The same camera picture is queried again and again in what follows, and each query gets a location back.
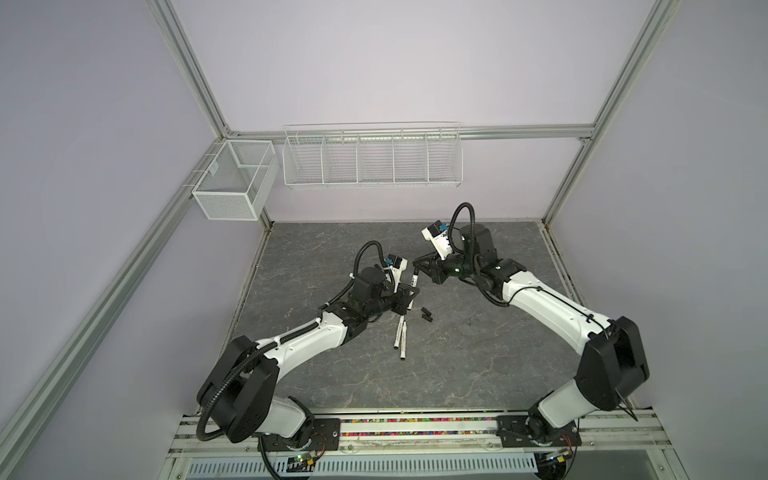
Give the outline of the black marker pen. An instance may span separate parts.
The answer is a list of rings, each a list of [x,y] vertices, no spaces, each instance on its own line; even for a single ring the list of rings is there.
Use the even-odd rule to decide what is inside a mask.
[[[407,355],[407,332],[408,332],[408,325],[407,322],[404,321],[402,328],[401,328],[401,334],[400,334],[400,344],[399,344],[399,358],[400,360],[405,360]]]
[[[396,336],[393,343],[393,346],[395,349],[399,349],[401,346],[404,327],[405,327],[405,316],[401,315],[398,320]]]
[[[419,277],[419,269],[418,269],[417,267],[415,267],[415,268],[414,268],[414,272],[413,272],[413,274],[412,274],[411,282],[410,282],[410,285],[411,285],[411,287],[412,287],[412,288],[416,288],[416,287],[417,287],[417,284],[418,284],[418,277]],[[415,295],[414,295],[414,297],[413,297],[413,298],[410,300],[410,303],[409,303],[409,305],[408,305],[408,310],[409,310],[409,311],[410,311],[410,310],[412,309],[412,307],[413,307],[413,301],[414,301],[414,298],[415,298]]]

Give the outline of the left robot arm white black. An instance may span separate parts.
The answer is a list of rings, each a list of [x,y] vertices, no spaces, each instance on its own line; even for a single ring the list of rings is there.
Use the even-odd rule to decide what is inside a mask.
[[[405,315],[419,293],[393,274],[366,267],[307,323],[258,341],[235,338],[198,391],[196,439],[225,437],[239,443],[254,435],[273,435],[292,448],[308,445],[315,417],[296,398],[277,396],[278,383],[319,354],[349,343],[383,314]]]

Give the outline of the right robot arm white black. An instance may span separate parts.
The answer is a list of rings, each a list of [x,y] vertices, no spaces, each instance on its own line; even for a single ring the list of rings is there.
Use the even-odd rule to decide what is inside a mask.
[[[422,235],[434,251],[414,265],[434,283],[454,277],[499,308],[519,308],[579,354],[574,377],[529,409],[523,434],[531,442],[550,445],[590,413],[628,409],[628,396],[650,377],[635,322],[590,310],[551,289],[522,264],[500,258],[483,225],[462,227],[459,242],[440,221],[425,227]]]

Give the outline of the small white mesh basket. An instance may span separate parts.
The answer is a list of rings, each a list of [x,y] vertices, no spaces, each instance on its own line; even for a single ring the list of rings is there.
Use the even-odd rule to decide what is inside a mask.
[[[209,220],[258,221],[279,167],[271,141],[225,140],[192,194]]]

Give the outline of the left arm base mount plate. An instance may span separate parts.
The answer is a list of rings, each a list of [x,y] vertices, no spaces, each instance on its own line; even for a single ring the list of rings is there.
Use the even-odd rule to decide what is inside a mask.
[[[276,434],[262,435],[268,453],[288,451],[336,451],[341,439],[341,419],[313,417],[307,420],[292,437]]]

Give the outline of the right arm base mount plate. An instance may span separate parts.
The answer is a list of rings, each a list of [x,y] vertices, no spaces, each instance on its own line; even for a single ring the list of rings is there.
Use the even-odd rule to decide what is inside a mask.
[[[538,416],[523,414],[500,415],[496,418],[496,435],[504,448],[578,447],[582,445],[574,421],[565,427],[551,427]]]

